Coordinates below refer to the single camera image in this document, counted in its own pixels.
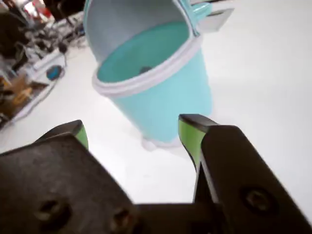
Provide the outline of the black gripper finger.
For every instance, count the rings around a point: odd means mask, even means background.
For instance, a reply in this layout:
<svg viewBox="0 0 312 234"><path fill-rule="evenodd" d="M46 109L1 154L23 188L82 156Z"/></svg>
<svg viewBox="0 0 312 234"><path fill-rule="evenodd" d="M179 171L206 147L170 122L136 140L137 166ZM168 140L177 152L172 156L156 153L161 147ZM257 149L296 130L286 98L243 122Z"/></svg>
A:
<svg viewBox="0 0 312 234"><path fill-rule="evenodd" d="M194 202L211 234L309 234L312 227L244 133L199 114L180 114L180 141L196 171Z"/></svg>
<svg viewBox="0 0 312 234"><path fill-rule="evenodd" d="M128 196L89 152L80 120L0 156L3 234L131 234L136 222Z"/></svg>

